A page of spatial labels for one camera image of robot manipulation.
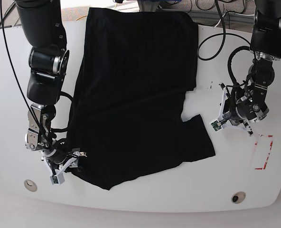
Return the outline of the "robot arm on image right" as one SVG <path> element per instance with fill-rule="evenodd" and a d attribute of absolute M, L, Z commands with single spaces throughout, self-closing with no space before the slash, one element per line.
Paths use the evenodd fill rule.
<path fill-rule="evenodd" d="M 269 112 L 265 99 L 268 86 L 275 78 L 272 65 L 281 59 L 281 0 L 257 0 L 255 5 L 250 45 L 236 48 L 227 62 L 233 84 L 220 84 L 223 90 L 220 112 L 211 123 L 215 131 L 235 128 L 252 135 L 250 124 L 263 120 Z M 240 84 L 233 74 L 232 60 L 242 50 L 253 52 L 254 59 L 246 79 Z"/>

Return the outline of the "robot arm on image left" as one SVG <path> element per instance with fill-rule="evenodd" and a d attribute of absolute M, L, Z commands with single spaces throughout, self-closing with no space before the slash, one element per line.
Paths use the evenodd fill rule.
<path fill-rule="evenodd" d="M 32 105 L 28 111 L 26 146 L 32 151 L 41 151 L 51 172 L 52 183 L 60 184 L 64 172 L 81 169 L 79 158 L 85 156 L 78 149 L 69 149 L 67 139 L 57 140 L 56 136 L 72 130 L 76 123 L 75 104 L 71 104 L 72 116 L 66 128 L 51 127 L 59 98 L 64 96 L 73 100 L 71 95 L 62 91 L 69 50 L 66 48 L 60 1 L 17 0 L 15 5 L 25 36 L 32 46 L 28 58 L 30 79 L 27 87 L 27 98 Z"/>

